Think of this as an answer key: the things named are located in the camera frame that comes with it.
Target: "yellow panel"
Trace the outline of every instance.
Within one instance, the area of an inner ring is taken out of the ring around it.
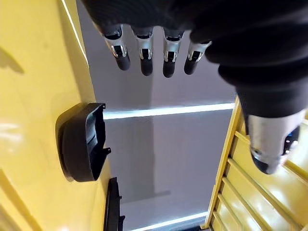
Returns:
[[[235,222],[232,214],[221,200],[219,200],[215,210],[227,230],[239,230],[238,224]]]
[[[299,134],[299,144],[289,157],[291,168],[308,181],[308,120],[302,123]]]
[[[279,167],[272,175],[260,172],[250,156],[249,144],[235,138],[234,145],[234,161],[264,187],[295,222],[304,226],[308,221],[307,184],[297,175],[290,174],[284,167]]]
[[[249,203],[256,213],[274,229],[284,230],[291,228],[290,224],[279,214],[279,212],[267,201],[262,194],[250,184],[243,175],[231,166],[227,179],[236,188],[241,197]]]
[[[43,230],[102,230],[108,161],[97,182],[69,182],[57,152],[59,115],[95,101],[76,3],[68,2],[1,2],[0,167],[20,196],[10,200]]]
[[[216,231],[224,231],[226,230],[225,226],[223,225],[219,214],[216,211],[213,211],[213,221],[211,222],[212,227]]]
[[[270,226],[263,220],[262,217],[258,217],[247,202],[239,195],[236,189],[231,185],[227,178],[222,179],[224,186],[222,189],[222,195],[238,216],[238,219],[244,226],[245,230],[270,230]]]
[[[224,170],[225,170],[225,167],[226,167],[228,154],[229,154],[230,149],[232,147],[232,137],[234,136],[234,133],[237,130],[237,122],[238,122],[238,120],[240,119],[240,116],[241,116],[241,108],[240,108],[239,105],[240,105],[240,102],[237,98],[235,100],[235,109],[233,110],[233,113],[232,113],[232,116],[231,116],[231,121],[230,121],[230,124],[229,124],[229,127],[228,127],[227,136],[226,136],[226,139],[225,139],[225,143],[224,143],[223,150],[222,150],[222,155],[221,155],[218,170],[217,170],[216,183],[215,183],[213,191],[212,191],[212,197],[211,197],[210,204],[209,204],[209,207],[208,207],[208,215],[205,218],[205,226],[206,227],[209,226],[209,223],[211,221],[214,205],[215,205],[215,202],[217,200],[220,184],[221,184],[221,181],[222,181],[222,176],[223,176],[223,173],[224,173]]]

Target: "black plastic cover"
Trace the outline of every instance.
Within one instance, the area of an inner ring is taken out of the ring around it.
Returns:
[[[109,180],[106,198],[104,231],[123,231],[125,216],[120,216],[120,200],[122,197],[119,194],[116,177]]]
[[[62,163],[74,180],[97,180],[111,152],[103,148],[106,134],[103,103],[89,103],[63,124]]]

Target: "robotic hand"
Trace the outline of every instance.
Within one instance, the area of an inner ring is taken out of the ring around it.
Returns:
[[[219,64],[239,96],[255,165],[272,174],[283,164],[298,143],[308,106],[308,1],[83,2],[122,70],[129,57],[121,24],[132,26],[145,75],[153,69],[153,26],[164,28],[166,77],[174,73],[183,32],[192,30],[185,73],[194,72],[204,53]]]

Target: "black plastic part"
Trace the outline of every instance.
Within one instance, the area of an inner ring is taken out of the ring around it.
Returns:
[[[172,77],[175,69],[175,62],[168,61],[166,62],[164,60],[164,66],[163,66],[163,74],[166,78]]]
[[[111,152],[106,140],[104,103],[89,103],[63,124],[62,163],[67,174],[79,182],[97,180]]]
[[[152,59],[140,59],[141,72],[145,76],[149,76],[153,72],[153,61]]]
[[[153,34],[153,27],[136,27],[131,26],[131,29],[134,32],[134,35],[140,39],[148,39]]]
[[[259,160],[256,159],[256,158],[254,157],[254,155],[252,155],[252,154],[251,154],[251,157],[252,157],[252,159],[253,159],[253,161],[254,161],[256,167],[257,167],[261,172],[263,172],[263,173],[265,173],[265,174],[271,174],[271,173],[268,173],[268,168],[269,168],[269,165],[268,165],[268,164],[266,164],[266,163],[264,163],[264,162],[262,162],[262,161],[259,161]]]
[[[108,183],[106,197],[104,231],[123,231],[123,221],[125,216],[120,216],[119,185],[116,177],[111,178]]]
[[[122,71],[126,71],[129,69],[130,67],[130,59],[128,56],[128,52],[126,53],[126,56],[120,56],[115,58],[116,59],[116,63],[118,65],[118,67],[122,70]]]
[[[188,75],[191,75],[194,73],[198,62],[189,60],[188,57],[186,58],[185,66],[184,66],[184,72]]]

